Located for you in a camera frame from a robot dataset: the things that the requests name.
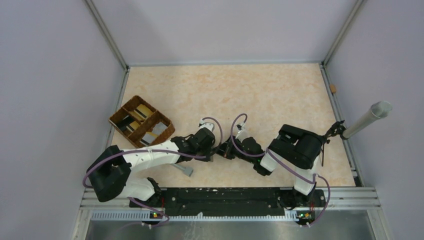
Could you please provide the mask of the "brown woven divided basket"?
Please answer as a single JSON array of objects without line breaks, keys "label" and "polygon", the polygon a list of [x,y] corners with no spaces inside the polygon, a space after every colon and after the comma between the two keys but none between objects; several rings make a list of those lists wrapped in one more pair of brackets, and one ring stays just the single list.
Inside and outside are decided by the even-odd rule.
[{"label": "brown woven divided basket", "polygon": [[[153,111],[153,114],[150,117],[148,117],[145,121],[139,121],[135,119],[135,117],[132,116],[132,114],[130,114],[130,111],[134,110],[138,105],[141,105],[141,104],[146,105],[149,109]],[[130,132],[128,130],[125,130],[124,132],[122,132],[116,126],[118,122],[122,121],[127,116],[131,116],[139,124],[139,127],[134,132]],[[153,127],[158,122],[163,122],[164,124],[166,124],[167,129],[162,134],[158,135],[158,137],[149,146],[158,145],[165,142],[175,132],[175,127],[172,121],[139,95],[134,95],[126,103],[124,103],[123,106],[121,106],[112,116],[109,117],[108,121],[115,128],[115,130],[117,130],[122,136],[124,136],[125,139],[127,139],[136,148],[148,147],[148,146],[142,145],[141,143],[139,143],[139,141],[146,132],[151,132]]]}]

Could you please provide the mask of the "small wooden block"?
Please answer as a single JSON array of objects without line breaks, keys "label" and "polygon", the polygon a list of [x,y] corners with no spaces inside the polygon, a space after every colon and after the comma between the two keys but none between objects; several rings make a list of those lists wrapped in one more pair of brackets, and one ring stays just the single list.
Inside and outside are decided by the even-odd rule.
[{"label": "small wooden block", "polygon": [[329,89],[330,89],[330,92],[332,94],[335,94],[337,92],[337,88],[336,88],[336,86],[334,84],[330,84],[329,85]]}]

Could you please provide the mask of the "grey plastic toy bolt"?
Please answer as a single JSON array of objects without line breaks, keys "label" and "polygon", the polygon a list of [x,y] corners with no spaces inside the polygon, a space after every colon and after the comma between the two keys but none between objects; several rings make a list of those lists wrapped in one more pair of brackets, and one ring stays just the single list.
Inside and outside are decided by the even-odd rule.
[{"label": "grey plastic toy bolt", "polygon": [[182,166],[182,165],[178,165],[178,164],[173,164],[174,167],[176,167],[177,169],[179,169],[180,171],[183,172],[184,175],[191,177],[194,169],[192,167],[189,166]]}]

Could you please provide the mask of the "black shiny credit card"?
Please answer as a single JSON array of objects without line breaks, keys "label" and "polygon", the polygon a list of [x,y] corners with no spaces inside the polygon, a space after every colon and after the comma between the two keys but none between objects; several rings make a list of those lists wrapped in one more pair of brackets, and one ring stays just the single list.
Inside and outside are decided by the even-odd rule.
[{"label": "black shiny credit card", "polygon": [[130,131],[131,133],[134,132],[140,125],[139,123],[134,120],[131,116],[125,117],[123,120],[118,122],[116,126],[122,131]]}]

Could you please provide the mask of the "black clamp bracket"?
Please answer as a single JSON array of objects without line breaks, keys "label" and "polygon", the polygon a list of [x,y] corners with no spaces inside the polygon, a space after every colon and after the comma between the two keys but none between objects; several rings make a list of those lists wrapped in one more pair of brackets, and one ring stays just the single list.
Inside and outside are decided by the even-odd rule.
[{"label": "black clamp bracket", "polygon": [[324,138],[324,142],[321,147],[321,166],[324,166],[324,158],[325,158],[325,146],[326,144],[330,143],[330,138],[335,136],[340,136],[345,130],[346,127],[344,126],[345,120],[336,121],[328,130],[327,132],[322,136]]}]

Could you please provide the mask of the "gold card in basket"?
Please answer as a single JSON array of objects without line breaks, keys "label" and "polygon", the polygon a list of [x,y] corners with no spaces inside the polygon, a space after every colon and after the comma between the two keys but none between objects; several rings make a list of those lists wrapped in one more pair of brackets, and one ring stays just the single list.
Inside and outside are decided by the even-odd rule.
[{"label": "gold card in basket", "polygon": [[137,119],[138,121],[144,122],[154,112],[146,105],[140,104],[134,110],[131,110],[129,113],[132,114],[132,116],[135,117],[135,119]]}]

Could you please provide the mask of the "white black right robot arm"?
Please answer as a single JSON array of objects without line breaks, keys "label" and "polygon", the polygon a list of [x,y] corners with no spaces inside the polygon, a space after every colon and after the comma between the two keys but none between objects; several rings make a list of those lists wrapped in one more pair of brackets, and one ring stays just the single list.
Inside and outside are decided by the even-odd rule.
[{"label": "white black right robot arm", "polygon": [[302,128],[284,124],[270,145],[264,150],[247,132],[243,123],[217,150],[223,158],[242,159],[253,164],[253,169],[262,176],[269,176],[277,165],[287,161],[294,165],[295,175],[293,200],[299,206],[307,206],[314,198],[314,177],[322,147],[329,135],[319,135]]}]

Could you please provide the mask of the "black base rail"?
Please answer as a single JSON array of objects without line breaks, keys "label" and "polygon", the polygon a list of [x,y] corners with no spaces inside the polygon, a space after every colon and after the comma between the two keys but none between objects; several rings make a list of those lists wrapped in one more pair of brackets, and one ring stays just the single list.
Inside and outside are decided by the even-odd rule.
[{"label": "black base rail", "polygon": [[297,208],[321,208],[326,197],[321,189],[304,196],[292,187],[170,187],[144,204],[164,208],[171,217],[261,217],[283,216]]}]

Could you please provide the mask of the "silver metal tube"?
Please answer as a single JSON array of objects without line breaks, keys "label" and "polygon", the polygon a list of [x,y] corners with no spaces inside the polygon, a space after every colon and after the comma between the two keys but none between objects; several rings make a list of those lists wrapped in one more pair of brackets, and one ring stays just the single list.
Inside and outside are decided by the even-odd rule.
[{"label": "silver metal tube", "polygon": [[386,118],[392,110],[393,106],[388,101],[382,100],[374,103],[354,124],[343,131],[342,138],[349,139],[375,121]]}]

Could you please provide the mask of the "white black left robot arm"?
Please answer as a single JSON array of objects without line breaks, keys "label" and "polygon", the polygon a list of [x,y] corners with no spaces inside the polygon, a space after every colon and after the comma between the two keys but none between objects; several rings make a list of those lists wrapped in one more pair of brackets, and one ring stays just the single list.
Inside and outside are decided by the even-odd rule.
[{"label": "white black left robot arm", "polygon": [[191,160],[209,161],[216,137],[206,125],[187,137],[175,136],[162,143],[137,149],[120,149],[111,145],[87,169],[84,181],[90,182],[99,202],[115,198],[132,198],[154,207],[160,202],[161,188],[152,177],[139,178],[137,173]]}]

